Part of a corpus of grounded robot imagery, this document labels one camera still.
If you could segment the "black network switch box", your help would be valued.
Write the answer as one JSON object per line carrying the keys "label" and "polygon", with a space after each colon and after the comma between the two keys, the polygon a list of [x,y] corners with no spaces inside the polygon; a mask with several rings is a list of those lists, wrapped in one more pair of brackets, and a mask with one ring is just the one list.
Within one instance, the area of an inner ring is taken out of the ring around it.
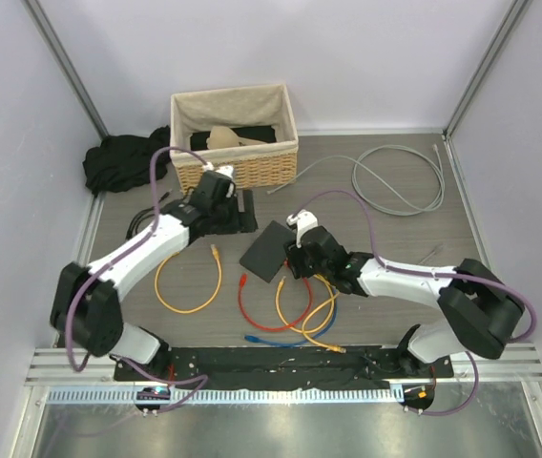
{"label": "black network switch box", "polygon": [[290,229],[272,220],[242,255],[240,265],[270,283],[286,259],[284,245],[294,240]]}

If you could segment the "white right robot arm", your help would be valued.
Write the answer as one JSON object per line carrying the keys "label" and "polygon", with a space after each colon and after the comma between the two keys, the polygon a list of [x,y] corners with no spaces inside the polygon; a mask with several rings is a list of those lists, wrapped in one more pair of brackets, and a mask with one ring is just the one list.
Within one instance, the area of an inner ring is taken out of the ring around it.
{"label": "white right robot arm", "polygon": [[478,260],[445,267],[393,262],[346,251],[322,226],[286,242],[284,251],[295,278],[320,275],[346,295],[393,298],[439,311],[440,320],[414,324],[397,346],[396,363],[409,377],[464,351],[499,359],[526,310],[524,300]]}

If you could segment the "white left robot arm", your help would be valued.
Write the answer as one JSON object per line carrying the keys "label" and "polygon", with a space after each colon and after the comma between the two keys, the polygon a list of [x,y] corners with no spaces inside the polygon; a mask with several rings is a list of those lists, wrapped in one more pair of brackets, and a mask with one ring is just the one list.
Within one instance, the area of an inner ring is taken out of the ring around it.
{"label": "white left robot arm", "polygon": [[121,302],[163,260],[209,235],[252,233],[253,194],[239,193],[233,169],[208,170],[182,199],[164,205],[158,219],[113,253],[87,266],[72,262],[59,276],[50,315],[65,345],[78,344],[90,355],[111,355],[135,363],[147,380],[161,379],[169,367],[170,346],[139,326],[126,323]]}

